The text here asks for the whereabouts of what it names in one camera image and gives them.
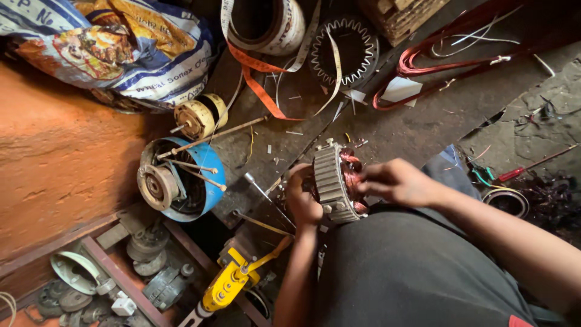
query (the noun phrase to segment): screwdriver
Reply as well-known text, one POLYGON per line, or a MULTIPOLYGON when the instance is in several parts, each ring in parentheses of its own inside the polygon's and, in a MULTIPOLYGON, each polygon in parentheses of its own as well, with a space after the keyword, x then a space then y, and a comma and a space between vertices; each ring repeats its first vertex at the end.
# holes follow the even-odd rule
POLYGON ((572 149, 576 148, 577 146, 579 146, 579 143, 577 143, 577 144, 575 144, 575 145, 572 145, 572 146, 570 146, 570 147, 568 147, 568 148, 564 149, 564 150, 563 150, 563 151, 561 151, 561 152, 555 153, 554 155, 550 155, 550 156, 548 156, 548 157, 544 158, 544 159, 543 159, 543 160, 541 160, 541 161, 537 161, 537 162, 533 163, 533 164, 532 164, 532 165, 530 165, 530 166, 527 166, 527 167, 524 167, 524 168, 523 168, 523 167, 518 167, 518 168, 516 168, 516 169, 514 169, 514 170, 511 170, 511 171, 509 171, 508 173, 504 173, 504 174, 500 175, 500 176, 498 177, 498 179, 499 179, 501 182, 506 182, 507 180, 509 180, 509 179, 511 179, 511 178, 513 178, 513 177, 517 177, 518 175, 520 175, 520 174, 521 174, 521 173, 523 173, 524 171, 526 171, 526 170, 529 170, 530 168, 533 168, 533 167, 534 167, 534 166, 536 166, 536 165, 540 165, 540 164, 542 164, 543 162, 549 161, 549 160, 551 160, 551 159, 553 159, 553 158, 555 158, 555 157, 558 157, 558 156, 560 156, 560 155, 562 155, 562 154, 564 154, 564 153, 567 153, 567 152, 571 151, 572 149))

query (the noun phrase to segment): person's hand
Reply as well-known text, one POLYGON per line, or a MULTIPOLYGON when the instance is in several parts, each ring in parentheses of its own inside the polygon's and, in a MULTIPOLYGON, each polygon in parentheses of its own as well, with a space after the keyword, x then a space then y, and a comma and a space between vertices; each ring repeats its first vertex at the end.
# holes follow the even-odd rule
POLYGON ((437 205, 449 189, 403 159, 371 165, 360 173, 357 190, 409 207, 437 205))
POLYGON ((317 226, 323 217, 323 207, 309 192, 303 191, 303 180, 314 175, 313 166, 305 163, 294 166, 289 171, 286 185, 286 203, 298 228, 317 226))

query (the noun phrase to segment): concrete floor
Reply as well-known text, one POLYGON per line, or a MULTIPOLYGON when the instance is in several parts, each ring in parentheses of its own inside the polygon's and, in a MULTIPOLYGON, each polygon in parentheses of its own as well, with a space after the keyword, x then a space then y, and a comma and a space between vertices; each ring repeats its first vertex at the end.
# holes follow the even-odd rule
MULTIPOLYGON (((474 158, 490 146, 476 163, 490 167, 494 175, 498 176, 581 142, 580 58, 581 54, 555 77, 547 79, 512 101, 504 108, 504 115, 496 123, 475 130, 460 140, 456 144, 459 152, 474 158), (554 104, 555 117, 541 119, 540 115, 536 115, 535 121, 538 126, 531 123, 520 125, 525 121, 525 115, 530 115, 545 103, 541 96, 554 104)), ((564 172, 565 175, 576 176, 579 180, 581 178, 579 151, 581 148, 575 148, 534 170, 544 178, 553 178, 563 175, 564 172)), ((573 200, 581 203, 579 190, 573 194, 573 200)), ((581 233, 571 235, 564 232, 560 236, 581 248, 581 233)))

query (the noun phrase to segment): measuring tape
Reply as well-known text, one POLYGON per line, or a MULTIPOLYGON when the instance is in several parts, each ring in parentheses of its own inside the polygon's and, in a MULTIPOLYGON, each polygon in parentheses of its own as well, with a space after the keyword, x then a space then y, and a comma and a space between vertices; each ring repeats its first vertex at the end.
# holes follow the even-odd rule
MULTIPOLYGON (((228 44, 228 49, 230 50, 230 53, 232 53, 232 56, 236 58, 236 60, 238 60, 240 64, 242 64, 242 74, 244 75, 246 84, 248 84, 250 89, 252 89, 252 91, 256 93, 260 101, 262 101, 262 103, 266 106, 268 111, 270 111, 274 117, 286 120, 304 120, 286 117, 285 114, 282 113, 280 108, 278 108, 277 105, 274 103, 272 98, 266 93, 264 88, 252 78, 252 76, 250 75, 250 68, 258 70, 259 72, 263 73, 293 73, 299 70, 303 66, 304 61, 307 58, 307 53, 309 52, 311 40, 313 39, 315 31, 317 30, 317 26, 319 25, 319 19, 321 16, 321 0, 317 1, 317 5, 315 6, 315 10, 313 12, 313 18, 311 19, 311 23, 309 24, 309 27, 305 32, 303 42, 301 43, 299 52, 296 55, 295 62, 288 69, 276 67, 274 65, 252 58, 249 55, 247 55, 245 51, 236 48, 234 45, 230 43, 230 41, 228 40, 228 28, 232 20, 233 7, 234 0, 222 0, 222 8, 220 9, 220 24, 222 27, 224 39, 228 44)), ((333 98, 339 91, 339 86, 341 84, 342 75, 341 75, 341 64, 339 60, 339 49, 337 48, 337 44, 335 43, 333 38, 331 38, 331 46, 333 48, 333 56, 335 57, 335 67, 337 68, 337 83, 332 97, 327 101, 327 103, 325 103, 321 107, 321 109, 319 109, 319 111, 317 111, 315 115, 321 112, 327 106, 327 104, 331 100, 333 100, 333 98)))

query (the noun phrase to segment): blue motor casing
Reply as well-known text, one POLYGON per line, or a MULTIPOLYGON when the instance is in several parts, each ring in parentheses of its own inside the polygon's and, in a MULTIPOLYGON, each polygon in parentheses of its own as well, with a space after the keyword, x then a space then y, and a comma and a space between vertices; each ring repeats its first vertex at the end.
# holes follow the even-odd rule
MULTIPOLYGON (((178 137, 165 137, 153 140, 145 147, 143 153, 141 154, 141 165, 147 165, 153 162, 155 156, 155 148, 162 141, 173 142, 177 145, 176 148, 183 147, 189 144, 188 141, 178 137)), ((207 168, 218 169, 218 173, 216 174, 212 174, 211 172, 208 172, 206 170, 201 170, 200 174, 218 184, 226 184, 226 177, 224 175, 224 166, 220 161, 220 157, 218 157, 216 152, 212 149, 211 146, 208 145, 208 143, 200 143, 185 151, 187 151, 187 153, 192 157, 192 159, 196 162, 197 165, 200 166, 203 165, 204 167, 207 168)), ((223 191, 221 191, 218 187, 210 184, 209 182, 204 181, 204 186, 206 191, 206 201, 204 203, 202 213, 196 215, 184 214, 173 208, 168 208, 162 211, 162 213, 165 216, 178 222, 190 222, 198 219, 200 216, 210 211, 220 201, 220 199, 222 199, 222 196, 224 195, 223 191)))

